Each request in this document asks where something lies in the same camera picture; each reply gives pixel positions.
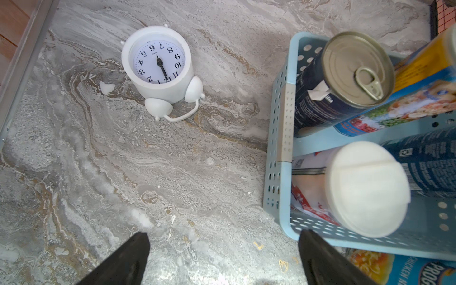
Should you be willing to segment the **light blue plastic basket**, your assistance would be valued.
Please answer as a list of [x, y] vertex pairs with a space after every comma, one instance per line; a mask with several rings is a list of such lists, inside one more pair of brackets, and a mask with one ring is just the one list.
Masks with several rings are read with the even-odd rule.
[[456, 201], [453, 198], [414, 197], [405, 221], [393, 234], [373, 239], [292, 210], [292, 159], [355, 141], [334, 128], [294, 138], [295, 90], [299, 70], [323, 47], [328, 37], [295, 34], [285, 64], [273, 81], [263, 208], [284, 233], [298, 240], [311, 229], [330, 245], [390, 254], [453, 261], [456, 258]]

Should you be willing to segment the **blue Progresso soup can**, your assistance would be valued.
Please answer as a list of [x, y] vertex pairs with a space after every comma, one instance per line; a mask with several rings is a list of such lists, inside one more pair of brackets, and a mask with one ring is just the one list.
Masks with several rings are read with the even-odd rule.
[[379, 285], [454, 285], [456, 263], [362, 249], [344, 256]]

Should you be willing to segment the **blue can silver top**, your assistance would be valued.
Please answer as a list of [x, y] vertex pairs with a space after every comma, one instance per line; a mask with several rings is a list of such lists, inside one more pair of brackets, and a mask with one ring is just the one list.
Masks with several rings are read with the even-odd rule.
[[456, 197], [456, 128], [382, 143], [406, 172], [412, 197]]

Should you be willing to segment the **red white can white lid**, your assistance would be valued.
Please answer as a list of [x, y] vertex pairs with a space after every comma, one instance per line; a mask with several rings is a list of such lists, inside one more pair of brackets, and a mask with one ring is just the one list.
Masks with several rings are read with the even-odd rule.
[[292, 161], [292, 207], [367, 238], [394, 233], [411, 199], [402, 165], [374, 142], [357, 141]]

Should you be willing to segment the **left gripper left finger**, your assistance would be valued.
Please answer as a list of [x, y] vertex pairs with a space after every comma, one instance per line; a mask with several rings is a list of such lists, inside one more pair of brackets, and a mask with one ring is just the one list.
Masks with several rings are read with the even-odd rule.
[[150, 241], [137, 232], [78, 283], [80, 285], [140, 285], [150, 253]]

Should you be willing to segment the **colourful can white lid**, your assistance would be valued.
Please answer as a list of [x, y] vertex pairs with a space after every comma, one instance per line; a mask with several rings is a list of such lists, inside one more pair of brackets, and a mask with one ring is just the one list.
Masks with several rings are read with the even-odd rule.
[[456, 27], [451, 26], [395, 66], [395, 89], [385, 104], [335, 125], [356, 137], [456, 108]]

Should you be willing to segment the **dark blue gold-top can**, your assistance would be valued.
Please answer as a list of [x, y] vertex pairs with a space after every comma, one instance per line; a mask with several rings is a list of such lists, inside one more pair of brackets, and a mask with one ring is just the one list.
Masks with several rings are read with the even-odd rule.
[[332, 37], [296, 81], [294, 136], [333, 127], [387, 101], [394, 91], [391, 59], [372, 37]]

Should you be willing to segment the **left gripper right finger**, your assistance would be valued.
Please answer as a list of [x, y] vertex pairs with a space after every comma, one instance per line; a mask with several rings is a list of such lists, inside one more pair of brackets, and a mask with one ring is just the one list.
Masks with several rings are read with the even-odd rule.
[[313, 230], [301, 231], [298, 248], [309, 285], [375, 284]]

